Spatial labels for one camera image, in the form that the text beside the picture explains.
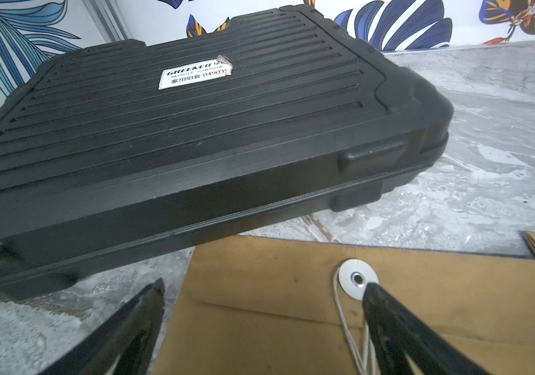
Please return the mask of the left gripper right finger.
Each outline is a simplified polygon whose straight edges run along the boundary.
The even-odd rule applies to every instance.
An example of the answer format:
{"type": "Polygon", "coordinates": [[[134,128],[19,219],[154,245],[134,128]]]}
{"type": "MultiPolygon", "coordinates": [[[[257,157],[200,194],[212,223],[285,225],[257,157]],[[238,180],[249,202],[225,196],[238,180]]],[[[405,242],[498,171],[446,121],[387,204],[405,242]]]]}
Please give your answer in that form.
{"type": "Polygon", "coordinates": [[[414,373],[408,359],[424,374],[488,373],[379,284],[367,284],[362,305],[382,374],[414,373]]]}

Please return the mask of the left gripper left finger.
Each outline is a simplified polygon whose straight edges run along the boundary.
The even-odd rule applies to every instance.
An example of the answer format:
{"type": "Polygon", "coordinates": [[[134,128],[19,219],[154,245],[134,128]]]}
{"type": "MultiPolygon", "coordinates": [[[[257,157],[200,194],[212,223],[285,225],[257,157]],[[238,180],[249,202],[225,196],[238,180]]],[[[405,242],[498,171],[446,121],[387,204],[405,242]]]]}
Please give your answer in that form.
{"type": "Polygon", "coordinates": [[[164,281],[145,286],[43,374],[146,374],[164,317],[164,281]]]}

